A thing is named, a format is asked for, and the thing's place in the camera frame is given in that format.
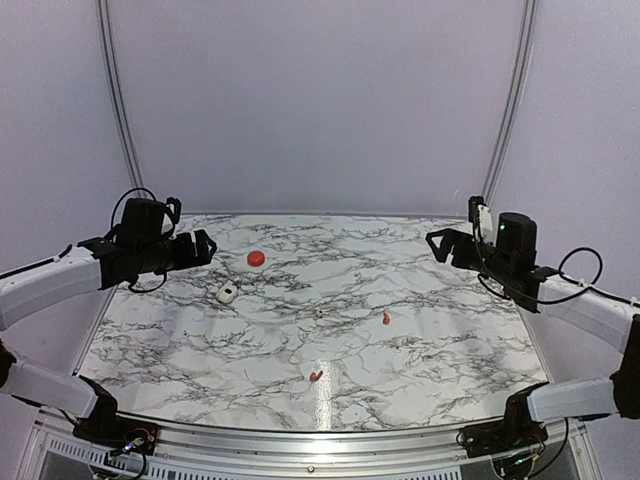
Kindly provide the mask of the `white earbud charging case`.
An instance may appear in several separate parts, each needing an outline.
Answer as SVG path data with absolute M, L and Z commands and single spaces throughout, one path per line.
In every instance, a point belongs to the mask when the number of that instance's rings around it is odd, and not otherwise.
M 216 292 L 216 299 L 221 304 L 232 303 L 238 295 L 238 287 L 234 283 L 226 283 Z

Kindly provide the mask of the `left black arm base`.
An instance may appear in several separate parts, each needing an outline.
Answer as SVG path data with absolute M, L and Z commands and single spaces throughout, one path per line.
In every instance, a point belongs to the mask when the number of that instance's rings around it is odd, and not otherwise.
M 76 438 L 110 447 L 126 453 L 135 451 L 152 455 L 155 451 L 159 426 L 117 413 L 117 401 L 111 396 L 98 397 L 87 417 L 79 417 L 73 428 Z

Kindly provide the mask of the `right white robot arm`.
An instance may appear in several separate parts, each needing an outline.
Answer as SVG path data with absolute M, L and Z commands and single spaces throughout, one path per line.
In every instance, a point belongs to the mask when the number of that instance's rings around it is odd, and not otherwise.
M 598 338 L 621 353 L 608 377 L 542 383 L 511 395 L 495 438 L 515 448 L 534 427 L 555 419 L 593 420 L 639 417 L 639 304 L 570 278 L 561 268 L 536 265 L 537 225 L 528 216 L 504 212 L 493 225 L 487 206 L 471 206 L 470 233 L 451 228 L 426 235 L 440 263 L 475 271 L 493 280 L 501 298 L 521 309 L 555 318 Z

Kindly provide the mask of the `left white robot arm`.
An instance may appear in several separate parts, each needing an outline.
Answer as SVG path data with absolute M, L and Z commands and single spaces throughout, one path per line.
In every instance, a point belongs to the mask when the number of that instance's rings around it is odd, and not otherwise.
M 217 245 L 208 233 L 175 231 L 181 217 L 179 199 L 164 201 L 123 196 L 120 217 L 109 231 L 66 247 L 1 276 L 1 328 L 71 298 L 125 284 L 137 292 L 140 276 L 166 279 L 173 271 L 206 266 Z M 63 374 L 1 350 L 1 392 L 37 406 L 48 406 L 86 421 L 106 445 L 125 438 L 126 423 L 117 416 L 117 400 L 95 381 Z

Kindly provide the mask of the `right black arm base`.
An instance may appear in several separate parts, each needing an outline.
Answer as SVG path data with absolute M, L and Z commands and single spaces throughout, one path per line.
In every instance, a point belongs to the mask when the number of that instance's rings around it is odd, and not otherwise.
M 501 419 L 463 427 L 456 436 L 457 444 L 469 458 L 541 446 L 548 433 L 542 422 L 532 419 L 527 398 L 525 393 L 511 395 Z

